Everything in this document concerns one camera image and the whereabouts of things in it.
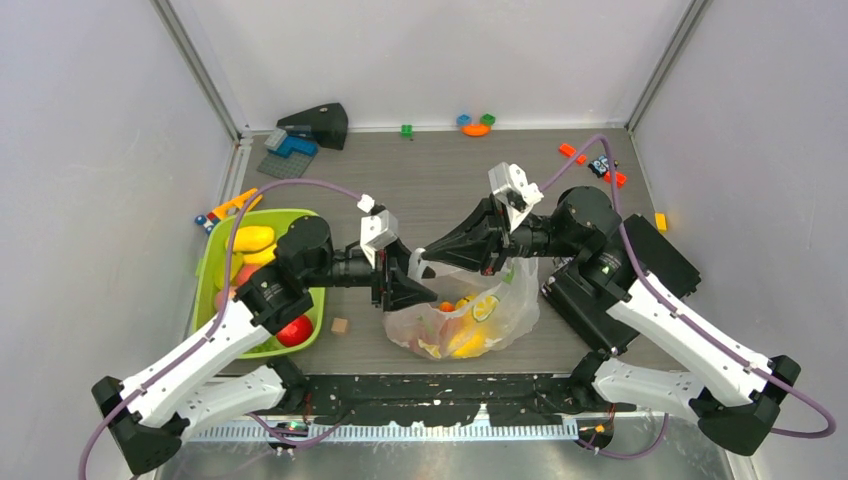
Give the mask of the clear printed plastic bag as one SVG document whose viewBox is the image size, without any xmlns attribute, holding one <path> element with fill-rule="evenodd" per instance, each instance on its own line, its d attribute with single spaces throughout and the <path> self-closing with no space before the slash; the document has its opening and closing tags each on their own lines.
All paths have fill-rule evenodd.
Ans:
<svg viewBox="0 0 848 480">
<path fill-rule="evenodd" d="M 415 280 L 437 293 L 383 317 L 390 341 L 433 361 L 469 359 L 503 350 L 529 333 L 540 318 L 538 261 L 508 260 L 492 276 L 412 254 Z"/>
</svg>

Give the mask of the yellow fake lemon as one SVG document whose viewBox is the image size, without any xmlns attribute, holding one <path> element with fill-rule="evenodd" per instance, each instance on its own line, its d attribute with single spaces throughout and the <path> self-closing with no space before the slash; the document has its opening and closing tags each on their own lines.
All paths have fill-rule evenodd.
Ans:
<svg viewBox="0 0 848 480">
<path fill-rule="evenodd" d="M 479 357 L 488 351 L 486 342 L 487 336 L 481 331 L 457 335 L 448 345 L 450 357 L 456 359 Z"/>
</svg>

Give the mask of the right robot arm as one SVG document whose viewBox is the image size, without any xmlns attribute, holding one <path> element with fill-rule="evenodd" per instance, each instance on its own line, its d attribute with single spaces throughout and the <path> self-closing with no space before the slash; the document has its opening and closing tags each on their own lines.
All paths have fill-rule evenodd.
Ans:
<svg viewBox="0 0 848 480">
<path fill-rule="evenodd" d="M 626 364 L 608 350 L 588 353 L 570 377 L 577 406 L 647 407 L 695 424 L 735 454 L 758 450 L 799 376 L 794 360 L 739 345 L 644 271 L 621 216 L 600 189 L 570 188 L 551 214 L 528 214 L 518 224 L 511 223 L 509 210 L 508 202 L 483 199 L 460 225 L 426 246 L 422 258 L 484 276 L 512 258 L 565 258 L 556 279 L 579 318 L 624 324 L 682 367 L 659 371 Z"/>
</svg>

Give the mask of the red fake apple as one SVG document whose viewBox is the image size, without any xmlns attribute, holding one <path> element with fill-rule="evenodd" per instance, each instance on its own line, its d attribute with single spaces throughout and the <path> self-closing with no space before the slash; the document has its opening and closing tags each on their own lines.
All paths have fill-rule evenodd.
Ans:
<svg viewBox="0 0 848 480">
<path fill-rule="evenodd" d="M 307 315 L 300 315 L 276 335 L 276 340 L 286 348 L 296 347 L 305 343 L 313 334 L 314 325 Z"/>
</svg>

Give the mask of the yellow fake banana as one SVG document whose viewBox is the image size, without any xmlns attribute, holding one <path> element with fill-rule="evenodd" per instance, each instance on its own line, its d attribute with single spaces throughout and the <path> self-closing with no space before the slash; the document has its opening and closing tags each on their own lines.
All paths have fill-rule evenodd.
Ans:
<svg viewBox="0 0 848 480">
<path fill-rule="evenodd" d="M 275 259 L 275 248 L 276 245 L 271 244 L 258 252 L 245 253 L 243 255 L 243 262 L 245 265 L 267 265 L 269 262 Z"/>
</svg>

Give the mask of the yellow fake starfruit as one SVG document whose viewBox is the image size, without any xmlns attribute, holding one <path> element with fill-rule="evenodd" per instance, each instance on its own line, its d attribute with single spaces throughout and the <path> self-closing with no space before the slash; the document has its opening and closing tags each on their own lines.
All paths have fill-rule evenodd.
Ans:
<svg viewBox="0 0 848 480">
<path fill-rule="evenodd" d="M 219 265 L 213 270 L 213 285 L 220 291 L 228 286 L 236 287 L 233 282 L 236 274 L 244 265 L 243 254 L 233 253 L 223 257 Z"/>
</svg>

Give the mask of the small wooden cube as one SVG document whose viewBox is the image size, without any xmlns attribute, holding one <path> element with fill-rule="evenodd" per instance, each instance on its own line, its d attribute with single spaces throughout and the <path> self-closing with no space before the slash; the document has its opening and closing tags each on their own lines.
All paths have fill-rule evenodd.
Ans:
<svg viewBox="0 0 848 480">
<path fill-rule="evenodd" d="M 335 335 L 346 335 L 350 330 L 350 322 L 346 318 L 334 318 L 331 331 Z"/>
</svg>

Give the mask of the black box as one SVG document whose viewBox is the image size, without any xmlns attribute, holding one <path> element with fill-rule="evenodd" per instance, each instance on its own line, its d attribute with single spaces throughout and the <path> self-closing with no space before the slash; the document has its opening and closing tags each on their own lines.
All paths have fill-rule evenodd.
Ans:
<svg viewBox="0 0 848 480">
<path fill-rule="evenodd" d="M 633 214 L 623 222 L 636 259 L 676 297 L 696 291 L 700 271 L 649 221 Z M 541 287 L 543 298 L 593 351 L 623 354 L 639 333 L 612 318 L 607 310 L 637 281 L 623 239 L 615 232 L 586 262 L 572 267 L 563 261 Z"/>
</svg>

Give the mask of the blue toy piece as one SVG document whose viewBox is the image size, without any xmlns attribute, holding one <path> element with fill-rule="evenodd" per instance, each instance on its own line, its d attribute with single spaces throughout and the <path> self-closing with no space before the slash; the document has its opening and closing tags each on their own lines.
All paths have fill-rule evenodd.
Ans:
<svg viewBox="0 0 848 480">
<path fill-rule="evenodd" d="M 468 126 L 472 123 L 472 118 L 467 114 L 461 114 L 456 118 L 456 125 L 458 127 Z"/>
</svg>

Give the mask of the orange toy bar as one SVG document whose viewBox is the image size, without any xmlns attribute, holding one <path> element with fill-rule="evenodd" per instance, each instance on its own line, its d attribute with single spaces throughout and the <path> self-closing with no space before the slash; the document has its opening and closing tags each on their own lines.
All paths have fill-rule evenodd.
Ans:
<svg viewBox="0 0 848 480">
<path fill-rule="evenodd" d="M 578 155 L 578 149 L 568 143 L 562 143 L 558 151 L 572 164 L 584 165 L 588 160 L 585 154 Z"/>
</svg>

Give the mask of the red toy brick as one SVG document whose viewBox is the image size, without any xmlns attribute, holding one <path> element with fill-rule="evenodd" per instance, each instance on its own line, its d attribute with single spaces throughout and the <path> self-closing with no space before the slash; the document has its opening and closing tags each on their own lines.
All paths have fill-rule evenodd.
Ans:
<svg viewBox="0 0 848 480">
<path fill-rule="evenodd" d="M 607 171 L 607 172 L 604 174 L 604 176 L 603 176 L 603 180 L 604 180 L 606 183 L 612 184 L 612 174 L 611 174 L 611 172 L 610 172 L 610 171 Z M 616 185 L 618 188 L 622 188 L 622 187 L 626 184 L 626 182 L 627 182 L 627 176 L 626 176 L 625 174 L 623 174 L 623 173 L 621 173 L 621 172 L 616 172 L 616 173 L 615 173 L 615 185 Z"/>
</svg>

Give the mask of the grey toy baseplate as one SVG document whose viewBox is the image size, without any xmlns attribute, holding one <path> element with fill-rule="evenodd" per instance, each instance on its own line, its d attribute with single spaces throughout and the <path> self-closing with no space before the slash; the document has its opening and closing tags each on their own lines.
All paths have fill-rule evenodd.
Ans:
<svg viewBox="0 0 848 480">
<path fill-rule="evenodd" d="M 257 171 L 276 179 L 297 179 L 304 176 L 313 157 L 293 153 L 289 157 L 267 154 L 259 163 Z"/>
</svg>

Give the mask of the black wedge block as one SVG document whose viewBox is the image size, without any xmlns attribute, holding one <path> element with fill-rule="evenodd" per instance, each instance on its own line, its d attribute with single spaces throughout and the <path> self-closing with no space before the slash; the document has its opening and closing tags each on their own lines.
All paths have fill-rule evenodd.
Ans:
<svg viewBox="0 0 848 480">
<path fill-rule="evenodd" d="M 283 117 L 276 123 L 289 136 L 313 141 L 322 148 L 341 151 L 348 134 L 349 119 L 340 103 L 328 103 Z"/>
</svg>

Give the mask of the yellow toy block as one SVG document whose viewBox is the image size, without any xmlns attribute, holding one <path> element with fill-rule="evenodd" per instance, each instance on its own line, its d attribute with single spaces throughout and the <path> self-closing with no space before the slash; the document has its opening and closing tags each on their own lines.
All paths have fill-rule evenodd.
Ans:
<svg viewBox="0 0 848 480">
<path fill-rule="evenodd" d="M 659 232 L 665 233 L 668 231 L 667 217 L 664 213 L 656 212 L 654 215 L 655 225 Z"/>
</svg>

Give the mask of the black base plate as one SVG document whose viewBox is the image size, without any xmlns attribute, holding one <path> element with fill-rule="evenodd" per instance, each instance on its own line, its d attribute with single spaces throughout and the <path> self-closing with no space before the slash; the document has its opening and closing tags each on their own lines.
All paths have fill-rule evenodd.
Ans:
<svg viewBox="0 0 848 480">
<path fill-rule="evenodd" d="M 553 425 L 562 415 L 632 412 L 588 386 L 553 374 L 310 375 L 279 404 L 255 412 L 307 416 L 322 425 L 467 426 L 487 414 L 496 426 Z"/>
</svg>

